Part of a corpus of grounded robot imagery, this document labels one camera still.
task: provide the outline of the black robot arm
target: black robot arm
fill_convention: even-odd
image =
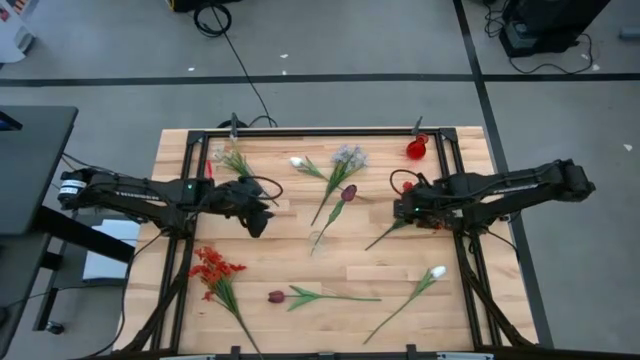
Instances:
[[[419,182],[396,200],[395,217],[419,227],[462,231],[486,229],[504,215],[546,201],[582,201],[595,190],[572,160],[495,175],[454,174],[433,185],[417,176]],[[481,202],[493,195],[504,196]]]
[[[193,232],[191,219],[199,212],[237,217],[252,237],[260,237],[273,214],[260,200],[263,190],[250,177],[215,186],[212,179],[169,182],[120,176],[93,168],[64,172],[58,200],[64,210],[104,207],[179,238]]]

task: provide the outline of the gray floor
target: gray floor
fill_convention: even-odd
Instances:
[[[482,71],[514,73],[498,40],[483,32],[484,8],[473,0],[463,3]],[[640,43],[617,39],[620,26],[640,24],[637,4],[613,0],[588,29],[597,73],[640,72]],[[470,74],[451,1],[245,0],[230,7],[230,36],[254,75]],[[42,1],[30,22],[39,42],[23,62],[5,65],[0,78],[241,75],[224,40],[203,38],[188,16],[171,14],[162,0]],[[552,61],[578,68],[585,62],[584,46],[518,64]],[[420,115],[426,125],[484,125],[471,82],[257,87],[281,126],[408,125]],[[584,203],[545,204],[522,215],[555,345],[640,353],[634,336],[640,332],[640,283],[633,266],[640,253],[634,226],[640,204],[640,83],[515,82],[487,88],[511,169],[573,157],[598,187]],[[243,119],[261,114],[246,84],[0,87],[0,101],[77,106],[67,151],[139,176],[151,173],[161,129],[212,127],[231,112]],[[45,202],[56,206],[50,195]],[[64,359],[96,350],[114,334],[119,294],[64,294],[53,318],[68,331],[58,337],[31,332],[38,305],[32,301],[7,358]]]

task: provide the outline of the white tulip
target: white tulip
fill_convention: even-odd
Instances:
[[[302,164],[304,163],[302,159],[297,157],[292,157],[291,159],[289,159],[289,161],[291,162],[291,165],[293,165],[293,167],[295,168],[302,166]]]
[[[433,270],[431,270],[431,276],[434,279],[438,279],[442,277],[442,275],[446,274],[446,272],[447,272],[446,266],[444,265],[436,266],[435,268],[433,268]]]

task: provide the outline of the dark red tulip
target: dark red tulip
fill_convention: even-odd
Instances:
[[[280,290],[272,291],[269,293],[269,302],[274,304],[280,304],[284,301],[284,293]]]
[[[358,187],[355,185],[349,185],[347,186],[346,189],[342,190],[342,194],[340,194],[340,197],[342,198],[342,200],[349,202],[351,200],[353,200],[353,198],[356,197],[356,192],[358,191]]]

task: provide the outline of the wooden tabletop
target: wooden tabletop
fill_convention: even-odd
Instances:
[[[482,128],[458,127],[457,132],[465,170],[493,173]],[[154,180],[179,178],[187,133],[188,130],[163,131],[153,170]],[[280,206],[271,207],[276,216],[269,221],[260,239],[252,239],[236,219],[199,215],[195,245],[196,248],[212,246],[228,261],[248,267],[239,273],[234,288],[247,326],[263,353],[397,352],[406,351],[407,344],[416,344],[418,351],[473,348],[453,237],[449,231],[405,227],[364,251],[394,220],[392,202],[397,194],[389,186],[391,171],[405,168],[423,172],[430,181],[441,177],[434,141],[427,144],[427,155],[419,162],[407,160],[404,155],[409,141],[408,136],[238,140],[239,149],[254,172],[272,178],[284,187],[284,194],[277,200]],[[326,231],[321,250],[310,257],[309,235],[324,226],[340,195],[339,192],[332,195],[316,224],[310,226],[326,183],[297,172],[289,158],[309,156],[328,176],[332,170],[331,155],[341,144],[359,144],[369,154],[369,167],[343,184],[356,184],[358,194],[366,200],[356,199],[344,207],[342,215]],[[227,139],[212,139],[209,158],[213,160],[214,148],[225,145],[228,148]],[[455,169],[451,153],[447,155],[450,169]],[[217,182],[236,178],[219,163],[214,162],[213,172]],[[398,175],[397,183],[402,184],[403,180],[414,179]],[[505,222],[496,222],[491,231],[511,239]],[[137,247],[144,246],[157,233],[155,226],[143,226]],[[491,235],[483,235],[481,241],[496,303],[518,330],[535,342],[536,332],[513,249]],[[182,249],[179,247],[177,251],[176,268],[181,261]],[[167,239],[161,238],[136,258],[125,297],[126,323],[114,349],[132,339],[156,306],[166,251]],[[473,264],[473,258],[470,256],[469,259]],[[425,270],[437,265],[447,266],[444,278],[363,345],[369,333],[406,301]],[[267,302],[267,294],[271,291],[291,293],[289,285],[323,294],[380,297],[382,301],[326,299],[293,312],[286,311],[290,300],[284,304]],[[246,353],[255,352],[236,320],[225,309],[201,300],[204,292],[204,285],[197,279],[190,279],[180,353],[228,354],[233,345],[240,345]],[[488,342],[484,310],[479,300],[476,303],[483,339]],[[173,305],[165,319],[163,346],[169,344],[172,320]]]

